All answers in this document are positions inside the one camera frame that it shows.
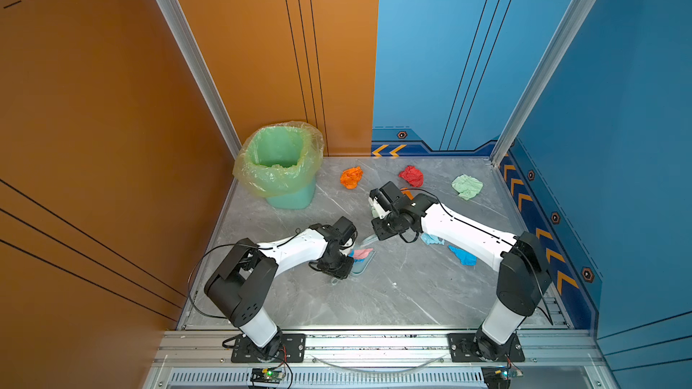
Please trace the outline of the grey-blue dustpan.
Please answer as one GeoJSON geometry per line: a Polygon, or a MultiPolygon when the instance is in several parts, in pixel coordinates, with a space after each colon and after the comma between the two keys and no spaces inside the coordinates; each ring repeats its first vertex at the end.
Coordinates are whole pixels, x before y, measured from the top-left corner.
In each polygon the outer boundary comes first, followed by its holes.
{"type": "Polygon", "coordinates": [[[369,266],[369,263],[371,263],[372,259],[375,256],[375,250],[373,249],[373,252],[367,259],[364,260],[355,260],[353,259],[353,265],[351,267],[351,272],[349,273],[348,277],[358,277],[362,273],[366,271],[366,269],[369,266]]]}

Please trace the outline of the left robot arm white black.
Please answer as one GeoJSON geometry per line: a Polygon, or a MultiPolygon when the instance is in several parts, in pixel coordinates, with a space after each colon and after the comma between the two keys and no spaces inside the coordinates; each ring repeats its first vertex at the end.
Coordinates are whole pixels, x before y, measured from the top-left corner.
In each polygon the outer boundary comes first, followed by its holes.
{"type": "Polygon", "coordinates": [[[204,293],[254,348],[272,356],[279,349],[280,329],[264,303],[274,279],[304,264],[329,277],[346,279],[354,258],[344,252],[357,237],[355,225],[341,217],[333,224],[312,224],[278,241],[240,240],[209,277],[204,293]]]}

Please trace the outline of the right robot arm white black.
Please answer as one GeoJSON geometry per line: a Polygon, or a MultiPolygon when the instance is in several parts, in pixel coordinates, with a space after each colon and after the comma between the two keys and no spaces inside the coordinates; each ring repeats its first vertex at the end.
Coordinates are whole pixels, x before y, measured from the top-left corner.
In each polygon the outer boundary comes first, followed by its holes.
{"type": "Polygon", "coordinates": [[[389,182],[369,192],[375,235],[381,241],[407,231],[426,233],[464,250],[497,272],[497,299],[472,340],[472,355],[482,361],[510,360],[517,352],[517,330],[532,316],[548,291],[550,265],[530,232],[501,232],[454,212],[423,191],[410,198],[389,182]]]}

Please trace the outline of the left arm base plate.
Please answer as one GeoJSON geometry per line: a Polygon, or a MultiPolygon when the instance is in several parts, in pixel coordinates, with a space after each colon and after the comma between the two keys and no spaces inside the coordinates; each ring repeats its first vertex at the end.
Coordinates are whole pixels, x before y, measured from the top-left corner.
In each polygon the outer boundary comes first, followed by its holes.
{"type": "Polygon", "coordinates": [[[306,353],[304,333],[279,332],[264,347],[256,346],[249,337],[243,335],[234,342],[232,363],[302,363],[306,353]]]}

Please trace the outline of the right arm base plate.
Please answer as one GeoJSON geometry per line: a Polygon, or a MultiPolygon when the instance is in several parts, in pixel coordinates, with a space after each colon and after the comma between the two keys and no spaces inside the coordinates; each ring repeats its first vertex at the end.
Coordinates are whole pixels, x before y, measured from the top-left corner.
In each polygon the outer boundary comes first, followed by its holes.
{"type": "Polygon", "coordinates": [[[516,333],[506,343],[497,344],[482,332],[450,333],[447,335],[450,355],[454,363],[466,362],[525,362],[524,350],[516,333]]]}

